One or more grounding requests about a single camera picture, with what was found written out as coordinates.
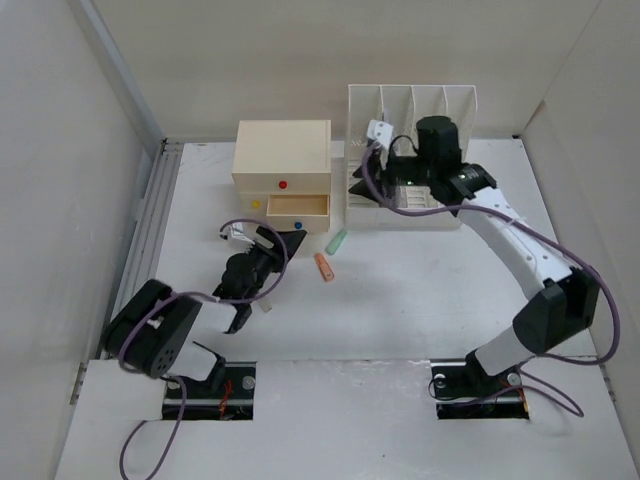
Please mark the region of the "grey eraser block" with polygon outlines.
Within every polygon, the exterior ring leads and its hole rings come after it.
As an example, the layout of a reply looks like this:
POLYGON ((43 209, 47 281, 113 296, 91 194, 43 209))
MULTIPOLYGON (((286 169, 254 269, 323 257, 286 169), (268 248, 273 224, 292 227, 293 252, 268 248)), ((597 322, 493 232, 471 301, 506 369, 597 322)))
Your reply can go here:
POLYGON ((259 301, 259 305, 264 313, 268 313, 272 310, 272 304, 268 298, 262 298, 259 301))

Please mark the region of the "green highlighter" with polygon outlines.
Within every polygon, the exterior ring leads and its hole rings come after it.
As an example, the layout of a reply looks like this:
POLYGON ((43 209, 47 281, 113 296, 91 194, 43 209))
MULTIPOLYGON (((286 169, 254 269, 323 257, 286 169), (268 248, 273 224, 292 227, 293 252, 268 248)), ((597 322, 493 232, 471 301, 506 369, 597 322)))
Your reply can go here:
POLYGON ((346 229, 339 230, 332 237, 332 239, 329 241, 329 243, 325 247, 325 253, 330 256, 334 255, 339 250, 342 243, 344 242, 344 239, 346 238, 347 234, 348 234, 348 231, 346 229))

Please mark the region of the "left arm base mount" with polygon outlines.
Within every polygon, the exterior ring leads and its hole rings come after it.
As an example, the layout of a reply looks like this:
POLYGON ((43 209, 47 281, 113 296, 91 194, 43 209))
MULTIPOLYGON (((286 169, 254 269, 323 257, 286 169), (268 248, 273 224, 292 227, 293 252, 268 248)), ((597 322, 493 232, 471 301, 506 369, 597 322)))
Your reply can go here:
POLYGON ((185 378, 185 421, 252 420, 256 389, 256 363, 231 362, 211 390, 204 382, 185 378))

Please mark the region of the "beige wooden drawer cabinet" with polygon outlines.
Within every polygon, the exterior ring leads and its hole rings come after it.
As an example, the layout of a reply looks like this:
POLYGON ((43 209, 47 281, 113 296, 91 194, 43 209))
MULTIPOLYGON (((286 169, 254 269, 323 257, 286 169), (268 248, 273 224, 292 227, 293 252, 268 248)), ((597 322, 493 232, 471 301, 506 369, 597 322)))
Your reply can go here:
POLYGON ((244 212, 279 231, 330 229, 331 122, 243 120, 232 178, 244 212))

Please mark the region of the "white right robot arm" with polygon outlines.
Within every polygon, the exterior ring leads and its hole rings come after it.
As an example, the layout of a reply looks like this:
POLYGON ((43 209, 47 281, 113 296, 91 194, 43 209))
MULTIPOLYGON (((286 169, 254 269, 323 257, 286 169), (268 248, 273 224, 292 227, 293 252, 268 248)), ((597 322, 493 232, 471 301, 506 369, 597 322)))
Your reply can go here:
POLYGON ((391 124, 371 120, 366 150, 351 193, 406 217, 395 204, 404 185, 422 186, 439 209, 471 228, 507 267, 527 300, 512 324, 465 358, 463 381, 477 394, 495 387, 500 374, 543 355, 588 329, 600 287, 594 274, 568 262, 550 240, 515 217, 496 180, 479 164, 467 163, 457 125, 447 116, 427 116, 417 124, 410 155, 395 150, 399 135, 391 124))

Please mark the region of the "orange highlighter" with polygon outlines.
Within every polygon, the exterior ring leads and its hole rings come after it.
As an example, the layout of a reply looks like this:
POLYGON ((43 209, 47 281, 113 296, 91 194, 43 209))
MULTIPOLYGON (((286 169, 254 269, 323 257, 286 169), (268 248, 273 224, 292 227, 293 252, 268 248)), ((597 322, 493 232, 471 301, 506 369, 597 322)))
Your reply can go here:
POLYGON ((322 253, 316 253, 314 255, 314 261, 319 269, 322 279, 325 282, 330 282, 335 278, 335 274, 322 253))

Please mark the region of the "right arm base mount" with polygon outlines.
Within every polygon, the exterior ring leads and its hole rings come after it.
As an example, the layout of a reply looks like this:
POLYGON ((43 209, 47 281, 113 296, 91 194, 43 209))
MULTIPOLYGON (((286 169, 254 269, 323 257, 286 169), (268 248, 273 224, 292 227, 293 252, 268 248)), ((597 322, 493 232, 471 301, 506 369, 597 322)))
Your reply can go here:
POLYGON ((486 376, 464 359, 430 361, 428 393, 439 420, 528 420, 520 372, 511 367, 486 376))

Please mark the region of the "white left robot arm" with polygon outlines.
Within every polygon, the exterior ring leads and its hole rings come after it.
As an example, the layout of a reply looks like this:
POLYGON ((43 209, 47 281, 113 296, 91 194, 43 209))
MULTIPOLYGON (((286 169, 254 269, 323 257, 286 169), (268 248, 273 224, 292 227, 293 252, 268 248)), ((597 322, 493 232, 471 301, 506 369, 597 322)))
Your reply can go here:
POLYGON ((223 387, 226 360, 191 335, 205 303, 222 307, 225 334, 237 333, 252 314, 252 304, 275 287, 268 278, 282 277, 307 231, 276 231, 257 221, 256 233, 270 247, 250 239, 248 247, 226 261, 219 285, 212 294, 178 293, 151 279, 134 294, 106 326, 103 350, 121 365, 152 379, 181 378, 201 396, 217 394, 223 387))

